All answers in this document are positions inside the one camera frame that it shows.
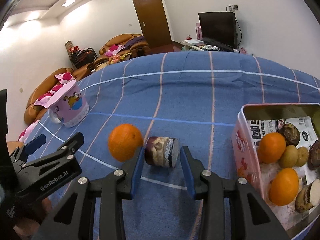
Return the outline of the person's left hand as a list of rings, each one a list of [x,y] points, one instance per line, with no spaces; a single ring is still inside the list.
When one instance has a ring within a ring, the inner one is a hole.
[[[12,155],[16,148],[21,148],[24,145],[23,142],[19,141],[8,141],[7,147],[9,155]],[[52,210],[52,202],[49,198],[45,198],[42,201],[42,210],[45,214],[48,214]],[[38,231],[40,224],[29,218],[22,218],[14,226],[15,232],[21,239],[31,239],[33,235]]]

